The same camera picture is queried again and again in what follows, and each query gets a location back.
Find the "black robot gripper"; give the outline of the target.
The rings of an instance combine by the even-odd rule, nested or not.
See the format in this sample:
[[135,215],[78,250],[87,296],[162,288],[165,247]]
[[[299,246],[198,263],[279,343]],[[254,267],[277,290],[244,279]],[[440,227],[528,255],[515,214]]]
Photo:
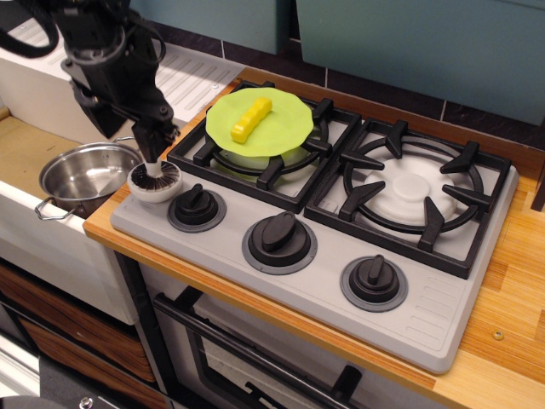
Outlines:
[[148,37],[116,37],[89,47],[65,40],[62,69],[72,78],[76,102],[106,138],[130,120],[147,163],[156,163],[178,136],[173,108],[156,85],[166,44],[156,47]]

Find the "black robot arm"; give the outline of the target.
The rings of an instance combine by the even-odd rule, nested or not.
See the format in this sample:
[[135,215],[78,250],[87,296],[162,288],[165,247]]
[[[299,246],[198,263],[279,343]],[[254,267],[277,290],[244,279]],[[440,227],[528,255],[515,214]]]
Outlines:
[[106,138],[132,122],[147,163],[179,134],[174,111],[156,85],[166,47],[155,27],[126,1],[59,1],[51,7],[64,39],[63,70],[84,114]]

